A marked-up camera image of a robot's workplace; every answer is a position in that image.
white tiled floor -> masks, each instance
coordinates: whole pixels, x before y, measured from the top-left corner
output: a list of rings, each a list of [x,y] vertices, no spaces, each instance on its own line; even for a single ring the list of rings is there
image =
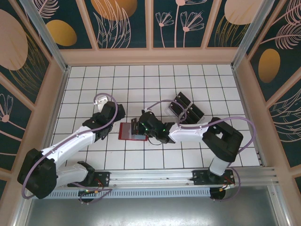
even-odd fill
[[[204,113],[204,122],[212,116],[245,117],[230,65],[137,65],[73,67],[63,97],[55,127],[53,144],[73,133],[92,116],[97,108],[93,98],[99,92],[113,94],[122,103],[130,122],[139,117],[141,110],[157,101],[174,99],[179,92],[185,94]],[[166,112],[168,103],[153,107],[163,122],[175,121]],[[251,133],[246,122],[232,120],[244,135],[246,144]],[[76,153],[68,161],[86,161],[96,170],[170,169],[208,167],[214,154],[204,142],[160,145],[156,139],[148,141],[118,140],[120,122],[105,140],[99,140]],[[259,166],[260,161],[253,143],[237,156],[232,166]]]

flower illustration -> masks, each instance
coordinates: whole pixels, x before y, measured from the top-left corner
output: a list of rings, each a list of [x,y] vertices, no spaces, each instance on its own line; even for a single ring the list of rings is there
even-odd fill
[[[190,13],[187,17],[187,12],[181,13],[181,23],[184,31],[183,47],[185,47],[186,32],[197,31],[204,28],[202,12]]]
[[[174,20],[172,20],[172,16],[170,15],[170,12],[169,13],[162,13],[162,15],[161,15],[161,13],[156,13],[156,19],[157,19],[157,22],[160,26],[162,44],[163,44],[163,47],[165,48],[164,40],[163,40],[162,27],[173,25]]]
[[[8,95],[7,100],[5,100],[4,95],[0,94],[0,121],[1,122],[8,122],[9,121],[9,115],[11,112],[11,109],[13,107],[14,99]]]
[[[184,5],[196,5],[201,4],[204,2],[207,2],[207,0],[175,0],[178,6],[184,6]]]

